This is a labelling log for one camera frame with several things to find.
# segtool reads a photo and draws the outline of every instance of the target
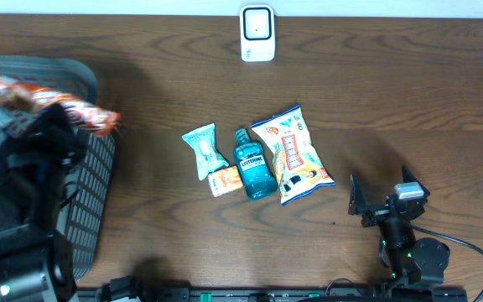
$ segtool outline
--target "white wall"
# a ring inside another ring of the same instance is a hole
[[[0,0],[0,13],[234,16],[249,3],[278,16],[483,18],[483,0]]]

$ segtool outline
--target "red and white snack bag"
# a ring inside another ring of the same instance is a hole
[[[101,109],[70,93],[0,75],[1,107],[38,114],[55,103],[65,109],[70,125],[100,138],[109,134],[121,118],[119,113]]]

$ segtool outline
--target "blue liquid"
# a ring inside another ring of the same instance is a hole
[[[270,196],[278,188],[277,181],[267,167],[264,149],[258,142],[251,142],[245,128],[236,131],[238,147],[234,160],[249,200]]]

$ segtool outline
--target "listerine label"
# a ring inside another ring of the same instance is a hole
[[[240,162],[240,167],[242,171],[247,171],[250,168],[257,167],[259,165],[266,164],[264,162],[264,157],[262,155],[258,155],[255,157],[251,157],[250,159],[244,159]]]

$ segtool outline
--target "white device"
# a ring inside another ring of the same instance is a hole
[[[263,62],[275,56],[275,21],[268,5],[247,5],[240,11],[241,59]]]

